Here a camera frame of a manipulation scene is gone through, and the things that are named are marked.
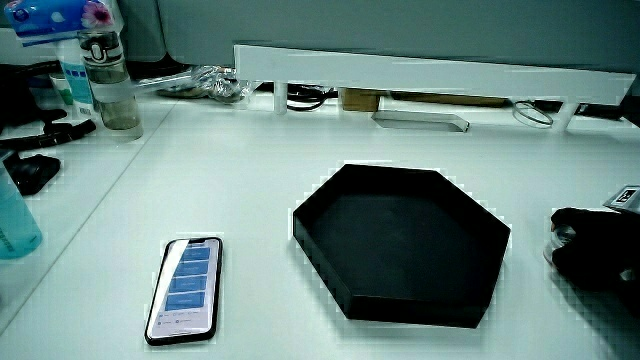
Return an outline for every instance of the clear plastic bottle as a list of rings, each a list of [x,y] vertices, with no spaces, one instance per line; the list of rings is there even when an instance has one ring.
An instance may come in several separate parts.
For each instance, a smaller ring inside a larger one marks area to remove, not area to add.
[[[0,156],[0,259],[27,255],[42,242],[42,233]]]
[[[134,138],[142,136],[138,105],[118,34],[84,31],[78,36],[104,126],[130,132]]]

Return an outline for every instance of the desk surface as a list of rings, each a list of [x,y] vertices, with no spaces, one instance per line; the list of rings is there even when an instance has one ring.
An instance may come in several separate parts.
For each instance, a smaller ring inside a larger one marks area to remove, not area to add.
[[[23,158],[33,153],[52,156],[62,166],[38,194],[25,198],[43,233],[42,245],[24,258],[0,260],[0,334],[175,103],[156,98],[141,104],[145,134],[130,143],[116,143],[98,130],[68,144],[20,153]],[[78,122],[71,113],[66,120]],[[35,135],[41,128],[42,123],[34,122],[6,129],[2,136]]]
[[[542,249],[554,209],[599,207],[623,185],[640,182],[640,129],[555,135],[483,123],[488,117],[515,122],[504,111],[461,111],[472,123],[466,134],[382,129],[367,114],[277,116],[179,102],[2,334],[0,353],[16,359],[633,357],[640,321],[614,297],[572,289],[550,270]],[[344,161],[440,169],[512,227],[478,329],[345,319],[291,236],[293,209]],[[221,234],[225,243],[217,333],[208,342],[151,348],[143,332],[164,245],[203,233]]]

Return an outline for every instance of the black object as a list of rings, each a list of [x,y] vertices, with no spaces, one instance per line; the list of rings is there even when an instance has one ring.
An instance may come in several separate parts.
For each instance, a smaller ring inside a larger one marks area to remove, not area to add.
[[[256,90],[273,92],[274,86],[273,83],[262,83]],[[335,90],[332,91],[322,91],[318,89],[315,85],[298,85],[298,84],[288,84],[287,85],[287,100],[298,102],[298,103],[306,103],[313,104],[305,107],[294,106],[287,104],[287,109],[293,111],[311,111],[319,108],[324,105],[324,102],[327,99],[335,99],[338,97],[338,92]]]
[[[509,228],[434,171],[345,165],[293,234],[349,319],[475,328]]]
[[[40,154],[21,159],[14,152],[4,160],[4,166],[20,194],[33,195],[58,173],[60,160]]]
[[[181,64],[166,54],[160,61],[127,61],[127,72],[131,80],[151,79],[170,76],[189,70],[191,65]]]
[[[0,133],[6,125],[19,126],[38,119],[53,121],[67,116],[64,110],[42,110],[29,90],[27,79],[60,71],[60,63],[49,61],[28,66],[0,64],[0,97],[5,104],[0,114]]]
[[[544,112],[557,113],[562,107],[562,102],[551,100],[536,100],[533,102],[533,105]],[[619,120],[622,116],[625,116],[627,114],[623,105],[623,103],[621,103],[620,106],[580,104],[578,109],[576,109],[575,115],[597,117],[609,120]]]
[[[45,124],[45,134],[23,138],[0,140],[0,148],[17,151],[34,150],[77,140],[96,129],[96,124],[86,120],[78,125]]]
[[[640,316],[640,279],[624,279],[622,273],[640,275],[640,217],[564,208],[551,216],[554,226],[571,226],[575,238],[556,249],[552,262],[558,272],[578,288],[613,291],[632,315]]]

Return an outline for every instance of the hexagonal tray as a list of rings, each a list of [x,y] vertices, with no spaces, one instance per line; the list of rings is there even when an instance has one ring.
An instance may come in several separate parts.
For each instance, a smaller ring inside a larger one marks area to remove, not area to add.
[[[345,165],[293,235],[349,319],[477,327],[509,228],[435,171]]]

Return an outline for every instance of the phone screen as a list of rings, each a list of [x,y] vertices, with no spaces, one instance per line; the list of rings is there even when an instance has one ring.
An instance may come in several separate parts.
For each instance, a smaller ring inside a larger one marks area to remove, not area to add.
[[[147,323],[150,344],[175,337],[188,341],[190,335],[213,336],[221,248],[218,238],[175,240],[167,245]]]

